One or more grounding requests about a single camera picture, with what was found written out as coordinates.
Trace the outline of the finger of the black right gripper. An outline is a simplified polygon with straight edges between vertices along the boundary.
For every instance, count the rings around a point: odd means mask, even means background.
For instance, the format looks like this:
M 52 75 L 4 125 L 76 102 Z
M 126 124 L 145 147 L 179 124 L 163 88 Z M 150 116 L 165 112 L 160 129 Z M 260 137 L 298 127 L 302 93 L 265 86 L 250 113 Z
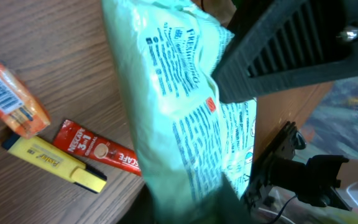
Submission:
M 358 0 L 242 1 L 228 28 L 223 103 L 358 76 Z

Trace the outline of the teal wet wipes pack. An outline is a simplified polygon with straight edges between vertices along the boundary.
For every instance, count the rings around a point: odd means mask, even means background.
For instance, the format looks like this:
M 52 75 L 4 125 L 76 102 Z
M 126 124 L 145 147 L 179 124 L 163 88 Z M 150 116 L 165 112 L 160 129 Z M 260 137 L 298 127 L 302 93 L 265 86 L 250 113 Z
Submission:
M 191 1 L 104 0 L 106 35 L 157 223 L 219 223 L 249 184 L 257 103 L 222 103 L 212 72 L 233 35 Z

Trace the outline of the red snack bar wrapper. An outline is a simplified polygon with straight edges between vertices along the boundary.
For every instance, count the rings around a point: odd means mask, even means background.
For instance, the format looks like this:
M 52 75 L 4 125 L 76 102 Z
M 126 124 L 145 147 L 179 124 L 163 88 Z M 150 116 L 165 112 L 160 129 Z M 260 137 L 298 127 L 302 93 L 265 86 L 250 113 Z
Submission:
M 53 145 L 67 153 L 86 157 L 141 176 L 136 154 L 82 126 L 65 120 L 53 140 Z

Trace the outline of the yellow black marker pen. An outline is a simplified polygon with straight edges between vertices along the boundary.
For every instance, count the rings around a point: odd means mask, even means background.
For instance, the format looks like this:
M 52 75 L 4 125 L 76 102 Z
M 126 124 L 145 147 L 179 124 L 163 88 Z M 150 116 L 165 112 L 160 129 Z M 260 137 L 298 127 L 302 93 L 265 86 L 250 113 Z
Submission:
M 1 146 L 8 153 L 92 193 L 100 193 L 107 183 L 107 177 L 102 172 L 40 137 L 26 139 L 18 134 L 12 134 L 2 142 Z

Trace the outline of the orange Kleenex tissue pack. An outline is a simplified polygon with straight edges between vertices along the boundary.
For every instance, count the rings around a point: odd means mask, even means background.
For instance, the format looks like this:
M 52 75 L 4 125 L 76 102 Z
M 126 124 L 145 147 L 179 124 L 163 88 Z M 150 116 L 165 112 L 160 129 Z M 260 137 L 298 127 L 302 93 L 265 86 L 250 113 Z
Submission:
M 31 138 L 50 125 L 38 99 L 0 62 L 0 118 L 16 134 Z

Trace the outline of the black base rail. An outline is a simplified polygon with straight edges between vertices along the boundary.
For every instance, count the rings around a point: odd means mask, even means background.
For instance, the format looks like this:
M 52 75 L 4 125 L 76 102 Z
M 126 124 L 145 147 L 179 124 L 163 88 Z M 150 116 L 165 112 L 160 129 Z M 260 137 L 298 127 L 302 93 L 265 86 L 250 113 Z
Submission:
M 314 207 L 334 207 L 351 211 L 336 191 L 340 168 L 349 159 L 336 155 L 317 155 L 307 163 L 294 161 L 306 142 L 295 122 L 286 122 L 262 155 L 252 163 L 250 182 L 241 200 L 249 210 L 259 208 L 273 187 L 294 192 L 298 200 Z

